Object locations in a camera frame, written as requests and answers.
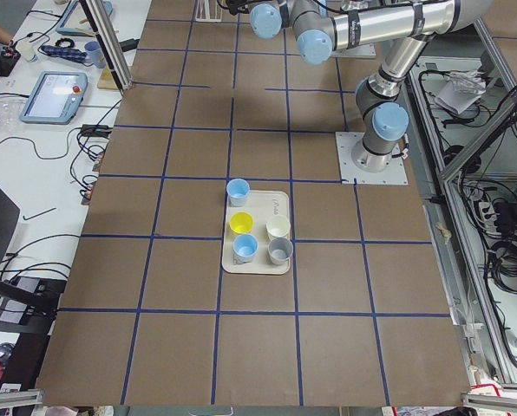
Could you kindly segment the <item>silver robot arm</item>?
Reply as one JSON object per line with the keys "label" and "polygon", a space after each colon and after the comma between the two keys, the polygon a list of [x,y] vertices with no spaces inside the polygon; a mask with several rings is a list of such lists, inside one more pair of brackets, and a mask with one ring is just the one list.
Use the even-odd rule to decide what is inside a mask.
{"label": "silver robot arm", "polygon": [[254,34],[271,39],[290,26],[290,5],[294,1],[217,1],[216,4],[233,16],[248,15]]}
{"label": "silver robot arm", "polygon": [[300,55],[311,65],[326,61],[337,50],[392,43],[378,70],[361,81],[355,92],[365,124],[363,138],[352,150],[357,167],[381,172],[389,164],[394,146],[409,124],[409,116],[396,98],[425,47],[437,35],[467,27],[490,5],[489,1],[401,1],[324,16],[316,1],[289,3],[289,23]]}

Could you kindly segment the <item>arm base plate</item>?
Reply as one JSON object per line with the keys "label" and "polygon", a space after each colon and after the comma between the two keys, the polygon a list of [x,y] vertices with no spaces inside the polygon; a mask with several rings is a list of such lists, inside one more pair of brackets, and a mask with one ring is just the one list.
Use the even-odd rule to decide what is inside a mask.
{"label": "arm base plate", "polygon": [[335,50],[330,54],[335,58],[352,58],[352,59],[375,59],[376,49],[374,43],[368,43],[357,46],[353,49]]}
{"label": "arm base plate", "polygon": [[386,155],[369,153],[363,146],[363,132],[336,132],[340,178],[349,185],[407,185],[404,160],[407,147],[394,143]]}

